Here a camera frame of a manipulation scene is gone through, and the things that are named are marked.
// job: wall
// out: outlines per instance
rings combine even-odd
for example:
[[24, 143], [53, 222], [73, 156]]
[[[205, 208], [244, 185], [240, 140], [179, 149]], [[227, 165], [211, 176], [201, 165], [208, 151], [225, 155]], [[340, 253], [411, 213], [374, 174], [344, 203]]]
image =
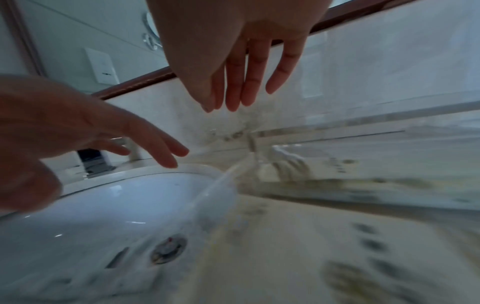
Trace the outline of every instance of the wall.
[[95, 81], [84, 48], [110, 55], [120, 82], [167, 66], [162, 51], [151, 51], [145, 0], [17, 0], [49, 78], [85, 93], [109, 85]]
[[[479, 15], [475, 0], [420, 0], [313, 35], [288, 82], [271, 96], [262, 89], [255, 104], [236, 113], [205, 114], [178, 79], [109, 102], [145, 117], [195, 153], [241, 130], [329, 125], [477, 101]], [[281, 52], [281, 46], [271, 50], [264, 80]]]
[[0, 14], [0, 74], [27, 75], [29, 72], [18, 53], [9, 28]]

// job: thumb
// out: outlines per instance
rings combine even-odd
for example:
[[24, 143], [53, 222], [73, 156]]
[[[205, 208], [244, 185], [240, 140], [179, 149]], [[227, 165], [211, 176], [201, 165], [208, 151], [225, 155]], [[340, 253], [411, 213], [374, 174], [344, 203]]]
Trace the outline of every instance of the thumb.
[[62, 184], [44, 164], [5, 142], [0, 142], [0, 170], [0, 210], [42, 209], [62, 191]]

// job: sink basin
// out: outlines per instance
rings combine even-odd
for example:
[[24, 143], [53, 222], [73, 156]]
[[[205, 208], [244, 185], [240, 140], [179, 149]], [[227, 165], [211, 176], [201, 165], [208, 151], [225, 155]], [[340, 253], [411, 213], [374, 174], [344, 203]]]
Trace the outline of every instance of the sink basin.
[[[176, 172], [142, 170], [64, 196], [40, 212], [0, 217], [0, 297], [11, 303], [130, 302], [153, 290], [156, 296], [167, 292], [237, 192], [227, 182], [192, 204], [221, 172], [192, 165]], [[153, 250], [172, 235], [185, 239], [183, 253], [154, 264]]]

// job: white light switch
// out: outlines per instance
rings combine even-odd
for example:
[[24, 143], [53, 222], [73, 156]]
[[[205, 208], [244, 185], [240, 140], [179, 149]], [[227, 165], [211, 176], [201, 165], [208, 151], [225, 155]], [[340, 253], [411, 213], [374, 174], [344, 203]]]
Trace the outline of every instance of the white light switch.
[[117, 85], [120, 83], [109, 54], [90, 48], [85, 48], [85, 51], [98, 83], [107, 85]]

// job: sink drain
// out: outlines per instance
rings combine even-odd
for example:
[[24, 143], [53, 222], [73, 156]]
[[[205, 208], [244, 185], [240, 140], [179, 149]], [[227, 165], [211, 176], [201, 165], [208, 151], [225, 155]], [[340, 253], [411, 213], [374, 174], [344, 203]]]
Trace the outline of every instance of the sink drain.
[[165, 264], [176, 259], [187, 246], [187, 239], [180, 234], [172, 235], [158, 244], [150, 255], [154, 264]]

